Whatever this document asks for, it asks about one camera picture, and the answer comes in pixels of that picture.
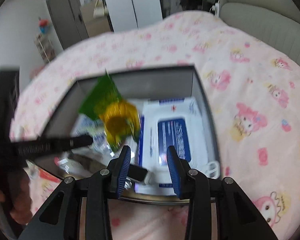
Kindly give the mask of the operator hand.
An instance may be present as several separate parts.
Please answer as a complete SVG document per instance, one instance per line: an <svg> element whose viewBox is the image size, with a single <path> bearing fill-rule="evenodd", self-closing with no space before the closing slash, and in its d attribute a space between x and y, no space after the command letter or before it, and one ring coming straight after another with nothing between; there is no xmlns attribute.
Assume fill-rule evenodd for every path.
<svg viewBox="0 0 300 240"><path fill-rule="evenodd" d="M30 197L30 179L27 173L22 170L17 174L21 175L18 179L17 184L17 195L12 197L13 209L10 211L11 217L21 225L26 225L32 218L31 204L32 200ZM0 190L0 202L5 201L5 195Z"/></svg>

